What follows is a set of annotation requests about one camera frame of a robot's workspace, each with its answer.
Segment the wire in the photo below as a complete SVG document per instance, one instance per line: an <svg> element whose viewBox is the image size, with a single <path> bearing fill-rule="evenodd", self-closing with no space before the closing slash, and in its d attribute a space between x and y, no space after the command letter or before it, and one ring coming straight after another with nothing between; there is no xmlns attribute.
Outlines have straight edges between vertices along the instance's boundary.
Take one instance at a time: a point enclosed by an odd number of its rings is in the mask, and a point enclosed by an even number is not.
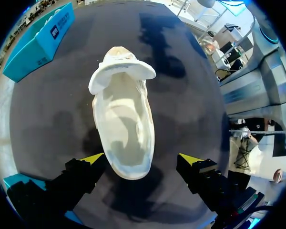
<svg viewBox="0 0 286 229"><path fill-rule="evenodd" d="M286 134L286 131L275 130L275 131L246 131L246 130L229 130L229 132L237 133L251 133L251 134Z"/></svg>
<svg viewBox="0 0 286 229"><path fill-rule="evenodd" d="M220 1L220 2L223 3L223 4L226 4L226 5L228 5L228 6L241 6L241 5L244 4L244 2L242 2L242 3L237 4L237 5L230 5L230 4L228 4L228 3L224 2L224 1Z"/></svg>
<svg viewBox="0 0 286 229"><path fill-rule="evenodd" d="M234 49L234 47L237 47L237 46L252 32L252 30L253 30L253 28L254 28L254 26L255 26L255 17L254 17L253 15L252 15L252 17L253 17L253 23L252 23L251 28L249 29L249 31L246 33L246 35L243 36L239 41L237 41L236 44L235 44L235 46L232 46L228 51L226 51L225 54L222 55L222 57L219 58L219 60L217 60L217 61L215 62L215 64L217 64L222 58L224 58L224 57L227 55L227 53L230 53L230 51L231 51L232 49Z"/></svg>
<svg viewBox="0 0 286 229"><path fill-rule="evenodd" d="M259 207L256 207L254 209L251 209L247 212L244 212L246 214L252 214L252 213L255 213L257 211L269 211L269 210L272 210L274 208L274 206L267 206L267 205L264 205L264 206L259 206Z"/></svg>

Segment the shoe tongue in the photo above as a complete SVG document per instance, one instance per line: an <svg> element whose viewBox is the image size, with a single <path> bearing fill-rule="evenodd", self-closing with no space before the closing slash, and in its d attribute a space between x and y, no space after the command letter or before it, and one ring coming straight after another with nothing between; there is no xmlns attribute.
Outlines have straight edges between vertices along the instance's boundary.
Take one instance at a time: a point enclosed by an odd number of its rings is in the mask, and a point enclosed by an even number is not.
<svg viewBox="0 0 286 229"><path fill-rule="evenodd" d="M100 63L89 81L89 91L97 94L108 87L111 77L117 73L127 73L134 80L149 80L156 76L152 66L139 60L118 60Z"/></svg>

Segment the metal machine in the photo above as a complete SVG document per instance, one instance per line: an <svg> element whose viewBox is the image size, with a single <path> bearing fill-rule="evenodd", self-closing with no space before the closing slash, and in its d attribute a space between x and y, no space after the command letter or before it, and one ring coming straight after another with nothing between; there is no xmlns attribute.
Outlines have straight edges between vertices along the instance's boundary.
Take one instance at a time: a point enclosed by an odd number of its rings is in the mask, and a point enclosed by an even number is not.
<svg viewBox="0 0 286 229"><path fill-rule="evenodd" d="M245 4L257 20L253 54L246 66L220 83L227 114L272 119L286 131L286 52L266 15L253 1Z"/></svg>

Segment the blue box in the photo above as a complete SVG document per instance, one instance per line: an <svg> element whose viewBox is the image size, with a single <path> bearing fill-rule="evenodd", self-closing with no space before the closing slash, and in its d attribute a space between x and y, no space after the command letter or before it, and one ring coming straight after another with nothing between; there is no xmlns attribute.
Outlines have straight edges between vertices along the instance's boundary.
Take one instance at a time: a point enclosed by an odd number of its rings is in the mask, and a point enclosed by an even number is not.
<svg viewBox="0 0 286 229"><path fill-rule="evenodd" d="M69 2L33 23L10 54L3 74L19 82L32 71L52 61L63 36L74 20L72 3Z"/></svg>

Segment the floor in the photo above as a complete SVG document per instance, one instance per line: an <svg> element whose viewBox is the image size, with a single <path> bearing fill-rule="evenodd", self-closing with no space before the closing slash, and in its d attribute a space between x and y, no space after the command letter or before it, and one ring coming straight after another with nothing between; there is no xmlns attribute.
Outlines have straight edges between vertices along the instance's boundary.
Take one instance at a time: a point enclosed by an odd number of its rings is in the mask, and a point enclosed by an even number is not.
<svg viewBox="0 0 286 229"><path fill-rule="evenodd" d="M72 2L73 8L76 9L78 7L84 6L84 3L78 5L76 0L60 0L56 2L55 5L47 8L44 13L47 13L60 5L63 5L67 2ZM5 65L11 51L17 44L20 36L17 36L15 42L11 45L11 47L6 52L6 56L2 62L2 66ZM2 179L11 175L16 174L18 171L15 166L15 162L13 159L11 142L10 142L10 104L12 93L14 89L14 81L5 77L2 74L3 67L0 69L0 183L3 184Z"/></svg>
<svg viewBox="0 0 286 229"><path fill-rule="evenodd" d="M92 5L76 9L75 17L54 60L14 86L10 136L17 170L51 179L71 158L102 152L87 85L104 53L125 46L157 72L147 82L156 136L153 166L138 181L123 180L109 168L74 212L98 229L186 229L212 221L214 213L175 170L180 152L211 158L223 172L229 159L224 103L191 32L152 2Z"/></svg>

